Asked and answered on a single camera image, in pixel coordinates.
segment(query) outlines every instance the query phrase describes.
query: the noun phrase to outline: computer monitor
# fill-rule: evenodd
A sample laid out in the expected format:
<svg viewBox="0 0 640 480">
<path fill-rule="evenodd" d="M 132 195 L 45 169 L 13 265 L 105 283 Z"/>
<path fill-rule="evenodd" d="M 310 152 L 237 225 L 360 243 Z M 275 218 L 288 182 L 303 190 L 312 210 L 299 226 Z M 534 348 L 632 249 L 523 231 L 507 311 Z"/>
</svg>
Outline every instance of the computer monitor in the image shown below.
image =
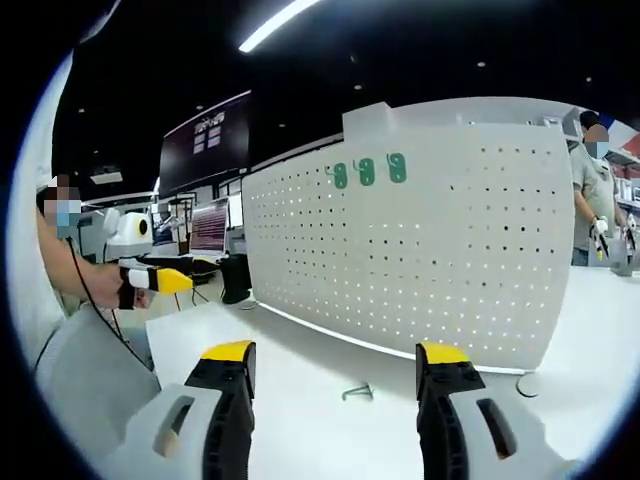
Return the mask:
<svg viewBox="0 0 640 480">
<path fill-rule="evenodd" d="M 211 107 L 165 135 L 160 155 L 161 198 L 249 166 L 249 94 Z"/>
</svg>

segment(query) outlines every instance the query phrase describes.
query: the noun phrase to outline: person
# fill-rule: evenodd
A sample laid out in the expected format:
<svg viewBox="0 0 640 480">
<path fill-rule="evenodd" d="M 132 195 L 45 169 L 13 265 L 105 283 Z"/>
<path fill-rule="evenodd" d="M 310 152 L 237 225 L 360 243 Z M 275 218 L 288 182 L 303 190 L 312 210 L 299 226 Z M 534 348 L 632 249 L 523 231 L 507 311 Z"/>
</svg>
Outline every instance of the person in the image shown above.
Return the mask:
<svg viewBox="0 0 640 480">
<path fill-rule="evenodd" d="M 109 9 L 81 40 L 100 31 L 120 0 Z M 62 61 L 43 92 L 25 133 L 11 178 L 7 219 L 7 289 L 11 319 L 27 366 L 31 369 L 49 338 L 66 318 L 54 289 L 88 296 L 76 270 L 71 248 L 37 208 L 38 188 L 52 179 L 53 125 L 64 86 L 71 71 L 73 52 Z M 98 306 L 116 308 L 122 284 L 117 265 L 92 265 L 77 257 L 78 269 Z M 138 306 L 148 299 L 138 298 Z"/>
<path fill-rule="evenodd" d="M 627 225 L 627 216 L 615 199 L 616 186 L 609 162 L 591 145 L 606 145 L 606 129 L 598 115 L 590 110 L 580 114 L 583 142 L 570 153 L 573 173 L 575 223 L 571 265 L 586 267 L 589 262 L 590 236 L 613 236 L 610 222 Z"/>
</svg>

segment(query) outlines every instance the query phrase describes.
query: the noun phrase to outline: gray t-shirt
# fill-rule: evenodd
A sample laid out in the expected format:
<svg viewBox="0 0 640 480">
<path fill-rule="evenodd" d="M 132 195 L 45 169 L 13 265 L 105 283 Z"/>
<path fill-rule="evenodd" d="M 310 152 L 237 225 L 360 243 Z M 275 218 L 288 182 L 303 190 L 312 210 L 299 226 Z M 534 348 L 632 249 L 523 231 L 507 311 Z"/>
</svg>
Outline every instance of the gray t-shirt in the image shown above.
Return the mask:
<svg viewBox="0 0 640 480">
<path fill-rule="evenodd" d="M 606 160 L 591 158 L 584 145 L 575 147 L 571 153 L 573 187 L 580 190 L 593 212 L 598 217 L 606 217 L 609 230 L 605 234 L 613 236 L 615 227 L 615 179 L 611 165 Z M 573 247 L 589 250 L 589 228 L 591 227 L 576 209 L 573 232 Z"/>
</svg>

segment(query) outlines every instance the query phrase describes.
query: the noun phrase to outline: white table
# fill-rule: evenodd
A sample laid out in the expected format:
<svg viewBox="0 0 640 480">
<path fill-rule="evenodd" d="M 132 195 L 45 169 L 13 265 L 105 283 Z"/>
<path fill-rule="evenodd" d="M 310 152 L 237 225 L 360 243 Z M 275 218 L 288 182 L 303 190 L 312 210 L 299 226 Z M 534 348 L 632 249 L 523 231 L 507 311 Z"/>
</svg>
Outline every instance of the white table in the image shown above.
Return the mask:
<svg viewBox="0 0 640 480">
<path fill-rule="evenodd" d="M 640 280 L 573 268 L 558 326 L 522 401 L 565 458 L 585 458 L 631 394 L 640 365 Z M 631 304 L 635 299 L 635 310 Z M 324 335 L 263 308 L 219 303 L 147 322 L 161 385 L 183 383 L 200 354 L 232 340 L 257 343 L 256 430 L 250 478 L 418 479 L 415 364 Z M 514 389 L 516 378 L 483 374 Z M 344 390 L 367 381 L 374 400 Z"/>
</svg>

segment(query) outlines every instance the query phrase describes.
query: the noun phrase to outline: wall display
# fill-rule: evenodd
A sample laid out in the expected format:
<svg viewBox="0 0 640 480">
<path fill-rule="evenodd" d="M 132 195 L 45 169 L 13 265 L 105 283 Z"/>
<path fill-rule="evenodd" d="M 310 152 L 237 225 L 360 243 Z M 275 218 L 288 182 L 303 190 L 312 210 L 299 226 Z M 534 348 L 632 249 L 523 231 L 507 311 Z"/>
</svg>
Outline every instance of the wall display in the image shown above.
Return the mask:
<svg viewBox="0 0 640 480">
<path fill-rule="evenodd" d="M 221 198 L 193 211 L 191 251 L 224 253 L 228 200 Z"/>
<path fill-rule="evenodd" d="M 211 183 L 215 175 L 248 165 L 249 92 L 202 112 L 165 136 L 160 196 Z"/>
<path fill-rule="evenodd" d="M 570 162 L 545 127 L 431 127 L 344 143 L 243 181 L 256 298 L 371 348 L 460 346 L 535 369 L 573 238 Z"/>
</svg>

